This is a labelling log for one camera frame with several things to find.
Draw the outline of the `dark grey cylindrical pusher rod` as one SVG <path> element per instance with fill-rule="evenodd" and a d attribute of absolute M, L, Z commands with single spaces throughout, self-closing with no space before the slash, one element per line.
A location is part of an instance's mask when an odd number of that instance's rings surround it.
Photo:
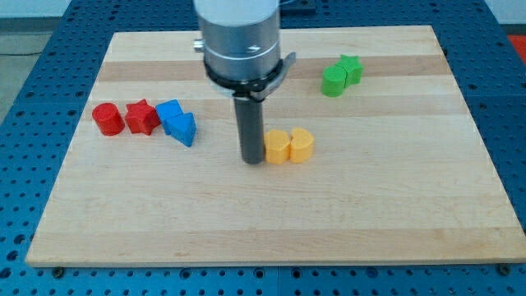
<path fill-rule="evenodd" d="M 242 160 L 259 164 L 265 158 L 262 103 L 249 99 L 234 99 Z"/>

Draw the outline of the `black clamp ring mount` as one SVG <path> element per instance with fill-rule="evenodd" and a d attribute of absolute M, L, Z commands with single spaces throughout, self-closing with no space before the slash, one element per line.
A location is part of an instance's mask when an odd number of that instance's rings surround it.
<path fill-rule="evenodd" d="M 233 99 L 262 102 L 276 91 L 288 74 L 289 68 L 296 62 L 297 53 L 291 52 L 280 59 L 277 65 L 261 78 L 250 81 L 234 81 L 214 72 L 210 65 L 204 62 L 205 72 L 210 84 L 222 95 Z"/>

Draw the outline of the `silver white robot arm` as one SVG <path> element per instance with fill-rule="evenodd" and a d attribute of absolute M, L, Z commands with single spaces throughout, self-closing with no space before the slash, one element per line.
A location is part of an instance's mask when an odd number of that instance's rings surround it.
<path fill-rule="evenodd" d="M 279 0 L 194 0 L 210 82 L 233 99 L 242 160 L 265 158 L 262 106 L 296 62 L 281 55 Z"/>

